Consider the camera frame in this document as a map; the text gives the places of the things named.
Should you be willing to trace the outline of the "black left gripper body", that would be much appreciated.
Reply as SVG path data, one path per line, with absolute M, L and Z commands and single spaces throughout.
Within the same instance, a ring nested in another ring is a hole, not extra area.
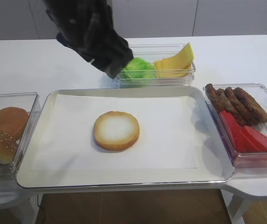
M 108 77 L 115 78 L 133 59 L 128 42 L 113 27 L 105 0 L 46 0 L 46 13 L 58 28 L 57 41 Z

